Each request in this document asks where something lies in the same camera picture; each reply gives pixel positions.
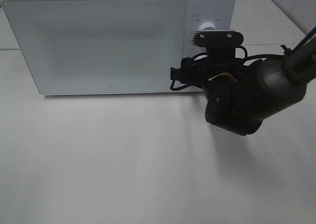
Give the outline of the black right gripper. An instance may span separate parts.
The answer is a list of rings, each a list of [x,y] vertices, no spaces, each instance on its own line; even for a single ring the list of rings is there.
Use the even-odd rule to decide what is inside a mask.
[[[180,68],[170,68],[171,85],[179,81],[184,86],[233,86],[237,83],[237,58],[231,62],[212,62],[196,55],[181,60]]]

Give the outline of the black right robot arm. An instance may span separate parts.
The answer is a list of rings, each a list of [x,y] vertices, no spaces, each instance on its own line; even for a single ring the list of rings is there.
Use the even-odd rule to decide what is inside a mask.
[[[206,121],[238,135],[255,133],[266,118],[300,102],[316,77],[315,30],[281,55],[237,58],[243,35],[233,30],[198,30],[192,42],[204,52],[183,58],[170,79],[179,90],[202,89]]]

